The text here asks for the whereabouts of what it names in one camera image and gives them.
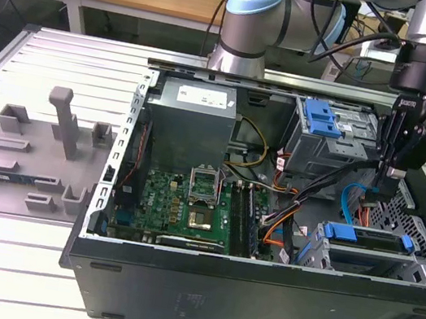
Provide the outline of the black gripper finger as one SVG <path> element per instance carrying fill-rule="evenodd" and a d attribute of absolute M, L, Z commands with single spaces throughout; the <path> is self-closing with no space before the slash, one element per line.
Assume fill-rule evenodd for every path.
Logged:
<path fill-rule="evenodd" d="M 394 108 L 390 115 L 385 117 L 381 126 L 380 135 L 377 140 L 377 150 L 379 155 L 379 165 L 376 170 L 376 175 L 373 178 L 371 189 L 367 198 L 370 200 L 386 202 L 387 195 L 385 194 L 385 178 L 387 173 L 388 163 L 393 154 L 393 145 L 396 136 L 398 135 L 398 122 L 401 117 L 401 111 Z"/>
<path fill-rule="evenodd" d="M 396 195 L 398 185 L 407 173 L 411 148 L 419 141 L 423 128 L 422 124 L 417 124 L 411 130 L 404 129 L 395 140 L 387 163 L 381 202 L 388 203 Z"/>

